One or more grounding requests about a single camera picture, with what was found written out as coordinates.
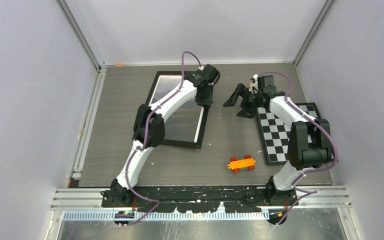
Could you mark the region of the black picture frame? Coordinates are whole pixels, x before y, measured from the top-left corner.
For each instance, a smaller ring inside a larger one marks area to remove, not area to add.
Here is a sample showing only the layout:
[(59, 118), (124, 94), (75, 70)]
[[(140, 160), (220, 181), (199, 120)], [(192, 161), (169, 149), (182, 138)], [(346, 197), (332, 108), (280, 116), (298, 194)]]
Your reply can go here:
[[(181, 81), (180, 71), (157, 71), (149, 90), (146, 104), (151, 105), (167, 95)], [(162, 145), (200, 149), (203, 144), (209, 108), (185, 102), (165, 121)]]

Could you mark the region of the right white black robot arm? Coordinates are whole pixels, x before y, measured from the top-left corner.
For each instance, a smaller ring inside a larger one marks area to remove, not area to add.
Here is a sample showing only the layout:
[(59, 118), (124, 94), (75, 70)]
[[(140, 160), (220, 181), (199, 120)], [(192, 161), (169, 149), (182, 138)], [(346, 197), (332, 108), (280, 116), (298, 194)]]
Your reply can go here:
[(300, 109), (289, 92), (278, 91), (273, 75), (272, 71), (255, 74), (249, 86), (238, 84), (223, 106), (233, 107), (241, 97), (238, 117), (252, 118), (258, 108), (265, 108), (289, 128), (287, 162), (269, 178), (262, 194), (266, 203), (279, 205), (294, 195), (296, 184), (307, 174), (333, 168), (338, 162), (338, 148), (330, 134), (330, 123)]

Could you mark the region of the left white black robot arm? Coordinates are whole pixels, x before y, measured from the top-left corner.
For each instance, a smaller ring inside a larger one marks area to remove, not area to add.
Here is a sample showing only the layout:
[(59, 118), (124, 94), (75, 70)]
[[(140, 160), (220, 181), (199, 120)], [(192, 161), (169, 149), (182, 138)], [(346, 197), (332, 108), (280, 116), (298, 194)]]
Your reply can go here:
[(180, 83), (173, 90), (151, 105), (142, 104), (138, 107), (131, 151), (110, 188), (101, 192), (102, 207), (128, 207), (135, 197), (150, 200), (137, 193), (134, 187), (148, 156), (165, 138), (166, 121), (190, 100), (200, 107), (210, 107), (214, 85), (220, 76), (220, 72), (210, 64), (200, 66), (196, 71), (183, 72)]

